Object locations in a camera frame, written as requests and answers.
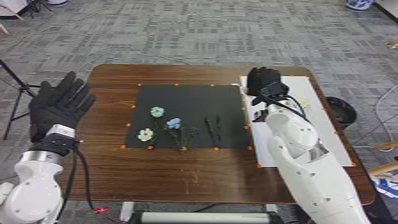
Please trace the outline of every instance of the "wooden table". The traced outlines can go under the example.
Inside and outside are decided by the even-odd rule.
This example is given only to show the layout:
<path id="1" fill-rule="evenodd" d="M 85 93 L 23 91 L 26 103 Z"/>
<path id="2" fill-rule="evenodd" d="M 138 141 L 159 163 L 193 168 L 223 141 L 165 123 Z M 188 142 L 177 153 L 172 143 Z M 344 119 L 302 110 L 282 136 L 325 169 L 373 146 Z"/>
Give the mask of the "wooden table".
<path id="1" fill-rule="evenodd" d="M 78 127 L 79 149 L 90 166 L 92 199 L 108 201 L 294 203 L 277 168 L 255 168 L 255 152 L 222 149 L 120 149 L 140 85 L 229 85 L 254 66 L 99 65 L 88 77 L 95 105 Z M 282 75 L 307 76 L 355 164 L 360 164 L 332 116 L 310 71 L 271 67 Z M 71 156 L 65 167 L 71 167 Z M 374 197 L 360 166 L 346 168 L 362 204 Z M 67 171 L 60 175 L 65 187 Z M 83 172 L 71 199 L 85 200 Z"/>

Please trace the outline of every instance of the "robot wrist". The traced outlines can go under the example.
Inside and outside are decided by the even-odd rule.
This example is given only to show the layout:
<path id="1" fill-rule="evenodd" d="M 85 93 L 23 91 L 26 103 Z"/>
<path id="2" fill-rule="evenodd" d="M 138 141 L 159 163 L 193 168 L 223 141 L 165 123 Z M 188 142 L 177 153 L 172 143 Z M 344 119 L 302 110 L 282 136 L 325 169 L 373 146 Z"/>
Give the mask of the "robot wrist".
<path id="1" fill-rule="evenodd" d="M 63 157 L 69 154 L 69 150 L 78 148 L 78 143 L 74 140 L 74 129 L 55 124 L 44 139 L 33 143 L 28 151 L 46 151 Z"/>

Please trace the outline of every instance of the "black glove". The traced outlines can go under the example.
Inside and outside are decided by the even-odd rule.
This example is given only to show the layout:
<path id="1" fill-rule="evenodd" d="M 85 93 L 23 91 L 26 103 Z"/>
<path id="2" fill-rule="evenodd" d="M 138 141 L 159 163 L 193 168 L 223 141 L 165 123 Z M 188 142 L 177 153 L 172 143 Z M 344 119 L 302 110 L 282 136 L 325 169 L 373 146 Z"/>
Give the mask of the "black glove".
<path id="1" fill-rule="evenodd" d="M 58 86 L 40 83 L 39 94 L 28 104 L 30 109 L 30 141 L 39 142 L 55 124 L 76 128 L 78 121 L 90 109 L 95 96 L 88 95 L 88 86 L 76 79 L 74 72 L 67 73 Z"/>
<path id="2" fill-rule="evenodd" d="M 268 98 L 275 101 L 284 99 L 287 92 L 289 87 L 282 84 L 278 71 L 264 67 L 252 68 L 246 75 L 246 94 L 257 96 L 252 105 L 266 101 Z"/>

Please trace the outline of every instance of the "gray carpet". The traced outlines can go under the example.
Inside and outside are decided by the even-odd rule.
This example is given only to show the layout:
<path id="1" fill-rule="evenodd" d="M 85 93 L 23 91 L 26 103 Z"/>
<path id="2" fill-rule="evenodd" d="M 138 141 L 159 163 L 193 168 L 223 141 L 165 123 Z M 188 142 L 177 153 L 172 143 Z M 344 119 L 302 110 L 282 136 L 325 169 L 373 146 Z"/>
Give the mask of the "gray carpet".
<path id="1" fill-rule="evenodd" d="M 1 23 L 10 35 L 0 34 L 0 57 L 30 83 L 56 83 L 71 70 L 87 78 L 104 63 L 302 65 L 325 95 L 342 98 L 357 109 L 357 123 L 346 129 L 351 142 L 378 124 L 374 103 L 398 84 L 398 51 L 385 47 L 398 39 L 398 26 L 374 8 L 351 12 L 342 0 L 74 0 L 53 12 L 42 9 L 33 19 L 24 16 L 23 22 Z M 0 82 L 1 130 L 14 97 L 15 90 Z M 383 120 L 398 113 L 396 99 L 394 92 L 380 105 Z M 24 98 L 19 112 L 26 111 L 26 102 Z M 398 118 L 387 127 L 398 139 Z M 26 139 L 23 119 L 8 140 L 0 141 L 0 178 L 14 174 Z M 378 128 L 355 145 L 374 146 L 385 141 Z M 382 153 L 357 148 L 357 153 L 371 168 L 392 161 L 398 150 Z M 383 199 L 396 214 L 398 202 Z M 110 206 L 115 215 L 119 204 Z M 138 204 L 151 211 L 186 211 L 200 206 Z M 85 208 L 83 202 L 69 204 L 63 223 L 106 223 Z M 213 211 L 261 212 L 262 205 L 225 205 Z"/>

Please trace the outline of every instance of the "flower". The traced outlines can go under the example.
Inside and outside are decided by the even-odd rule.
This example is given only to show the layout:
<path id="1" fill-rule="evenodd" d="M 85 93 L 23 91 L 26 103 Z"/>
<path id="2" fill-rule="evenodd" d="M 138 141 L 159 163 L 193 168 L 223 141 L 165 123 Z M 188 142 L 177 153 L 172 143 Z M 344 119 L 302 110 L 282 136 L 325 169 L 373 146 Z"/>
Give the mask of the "flower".
<path id="1" fill-rule="evenodd" d="M 172 120 L 167 121 L 167 128 L 179 129 L 179 127 L 181 127 L 181 119 L 174 118 Z"/>
<path id="2" fill-rule="evenodd" d="M 152 130 L 145 128 L 140 130 L 140 134 L 136 135 L 142 142 L 149 141 L 152 139 Z"/>
<path id="3" fill-rule="evenodd" d="M 163 117 L 163 114 L 165 114 L 165 109 L 161 107 L 152 107 L 151 108 L 151 115 L 154 118 L 159 118 Z"/>

